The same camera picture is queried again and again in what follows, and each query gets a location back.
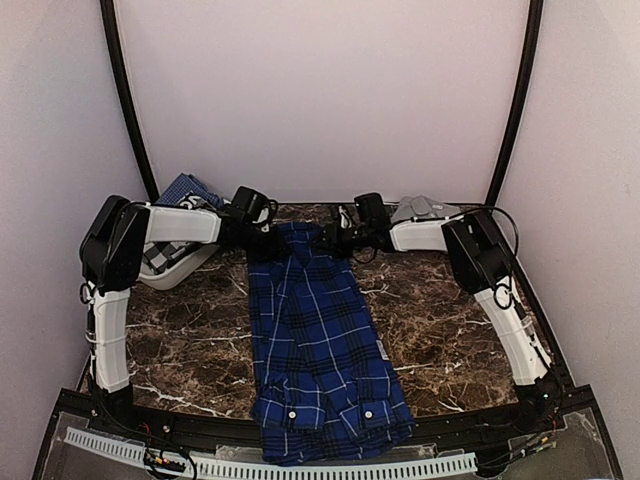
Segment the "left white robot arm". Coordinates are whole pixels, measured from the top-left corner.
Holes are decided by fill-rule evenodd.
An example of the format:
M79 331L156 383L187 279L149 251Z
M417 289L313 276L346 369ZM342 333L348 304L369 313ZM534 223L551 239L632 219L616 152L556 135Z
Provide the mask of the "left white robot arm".
M132 202L110 196L80 245L84 282L81 301L88 307L86 339L90 348L90 391L104 402L101 417L120 436L141 427L140 412L130 406L133 387L126 360L126 317L131 289L151 243L187 242L242 249L250 257L271 260L286 246L272 221L275 200L241 187L219 209Z

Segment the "blue plaid long sleeve shirt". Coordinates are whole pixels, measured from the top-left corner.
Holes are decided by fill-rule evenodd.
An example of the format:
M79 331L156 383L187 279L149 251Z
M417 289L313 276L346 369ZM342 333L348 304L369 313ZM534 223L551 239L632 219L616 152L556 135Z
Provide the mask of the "blue plaid long sleeve shirt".
M316 224L277 230L290 254L248 265L263 458L297 466L383 454L415 421L351 265L313 246Z

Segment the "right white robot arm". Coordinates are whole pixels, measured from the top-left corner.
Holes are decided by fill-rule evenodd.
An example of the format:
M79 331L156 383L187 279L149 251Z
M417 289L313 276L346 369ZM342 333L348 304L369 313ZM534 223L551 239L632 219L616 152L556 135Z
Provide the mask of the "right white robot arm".
M455 281L482 307L509 361L520 402L511 410L510 424L521 434L534 432L547 420L549 408L560 407L566 387L520 300L515 255L488 210L476 207L440 218L393 220L382 208L360 205L358 213L358 224L345 224L340 214L322 227L314 247L338 258L364 248L446 253Z

